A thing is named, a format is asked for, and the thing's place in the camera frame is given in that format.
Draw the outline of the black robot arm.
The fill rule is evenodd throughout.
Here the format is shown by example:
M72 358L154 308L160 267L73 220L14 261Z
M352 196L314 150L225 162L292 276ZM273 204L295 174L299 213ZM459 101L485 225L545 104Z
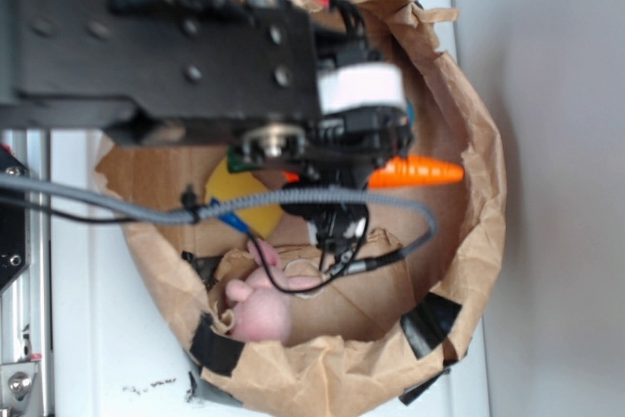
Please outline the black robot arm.
M1 0L1 125L100 129L121 146L228 146L298 183L250 197L352 252L372 173L412 140L400 72L348 0Z

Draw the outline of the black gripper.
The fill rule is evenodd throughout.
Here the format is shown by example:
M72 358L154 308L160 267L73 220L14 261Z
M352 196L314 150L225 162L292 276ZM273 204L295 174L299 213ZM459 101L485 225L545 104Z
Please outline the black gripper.
M388 63L380 51L339 53L325 58L318 71L359 63ZM368 106L318 116L309 122L273 121L243 134L229 149L229 172L296 172L314 180L328 170L371 164L375 160L406 155L412 143L408 107L402 112L390 106ZM295 183L284 180L285 190L319 191L366 189Z

